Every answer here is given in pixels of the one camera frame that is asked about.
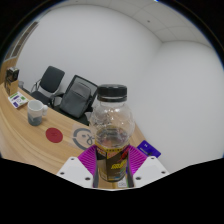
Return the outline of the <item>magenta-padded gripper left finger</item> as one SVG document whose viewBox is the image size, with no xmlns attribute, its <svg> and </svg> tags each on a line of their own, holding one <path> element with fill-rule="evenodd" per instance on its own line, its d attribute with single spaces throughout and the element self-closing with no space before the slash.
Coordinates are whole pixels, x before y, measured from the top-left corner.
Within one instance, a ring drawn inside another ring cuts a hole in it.
<svg viewBox="0 0 224 224">
<path fill-rule="evenodd" d="M 57 176 L 84 188 L 97 188 L 99 175 L 96 147 L 89 147 L 78 157 L 69 157 L 57 172 Z"/>
</svg>

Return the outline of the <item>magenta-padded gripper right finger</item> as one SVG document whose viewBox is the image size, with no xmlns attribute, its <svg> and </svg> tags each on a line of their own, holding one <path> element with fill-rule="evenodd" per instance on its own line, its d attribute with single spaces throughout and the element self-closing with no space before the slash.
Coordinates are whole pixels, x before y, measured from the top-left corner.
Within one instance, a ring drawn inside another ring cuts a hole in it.
<svg viewBox="0 0 224 224">
<path fill-rule="evenodd" d="M 167 176 L 169 172 L 155 156 L 147 156 L 130 146 L 128 150 L 127 182 L 130 188 L 140 188 Z"/>
</svg>

